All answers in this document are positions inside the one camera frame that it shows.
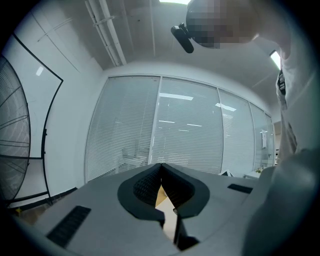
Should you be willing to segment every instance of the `glass wall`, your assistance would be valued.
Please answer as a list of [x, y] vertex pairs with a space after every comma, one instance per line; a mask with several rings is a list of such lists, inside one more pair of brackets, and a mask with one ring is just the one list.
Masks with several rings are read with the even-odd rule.
[[163, 78], [151, 163], [219, 174], [223, 126], [216, 88]]
[[219, 90], [224, 129], [222, 170], [234, 176], [252, 172], [255, 132], [249, 102]]
[[274, 164], [272, 120], [213, 86], [165, 77], [110, 78], [88, 131], [86, 181], [151, 163], [243, 177]]
[[87, 181], [148, 164], [159, 81], [137, 76], [107, 81], [88, 132]]

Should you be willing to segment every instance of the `white shirt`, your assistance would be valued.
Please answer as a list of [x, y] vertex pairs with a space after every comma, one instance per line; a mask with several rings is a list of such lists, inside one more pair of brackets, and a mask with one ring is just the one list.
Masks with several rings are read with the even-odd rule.
[[290, 55], [281, 60], [285, 95], [276, 84], [281, 109], [278, 163], [303, 149], [320, 147], [320, 79], [313, 54], [306, 37], [292, 29]]

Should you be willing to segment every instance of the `ceiling light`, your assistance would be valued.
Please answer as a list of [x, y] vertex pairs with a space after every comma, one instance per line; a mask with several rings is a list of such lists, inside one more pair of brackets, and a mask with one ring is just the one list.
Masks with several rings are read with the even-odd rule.
[[42, 66], [40, 66], [35, 74], [39, 77], [41, 75], [42, 71], [44, 71], [44, 68]]
[[220, 103], [217, 103], [215, 104], [217, 107], [225, 109], [225, 110], [230, 110], [230, 111], [236, 111], [237, 109], [236, 108], [233, 108], [233, 107], [230, 107], [230, 106], [226, 106], [226, 105], [223, 105], [223, 104], [220, 104]]
[[198, 126], [198, 127], [202, 127], [202, 125], [190, 124], [190, 123], [187, 123], [186, 125], [187, 125], [187, 126]]
[[193, 98], [194, 98], [194, 97], [177, 95], [177, 94], [170, 94], [170, 93], [160, 93], [159, 96], [160, 96], [160, 97], [165, 97], [165, 98], [174, 98], [174, 99], [188, 100], [188, 101], [192, 101]]
[[171, 122], [171, 121], [163, 121], [163, 120], [159, 120], [159, 122], [162, 122], [162, 123], [171, 123], [171, 124], [174, 124], [175, 122]]
[[175, 3], [187, 5], [191, 0], [160, 0], [160, 3]]
[[271, 52], [270, 57], [274, 61], [274, 63], [277, 65], [277, 67], [281, 69], [280, 55], [274, 50], [273, 52]]

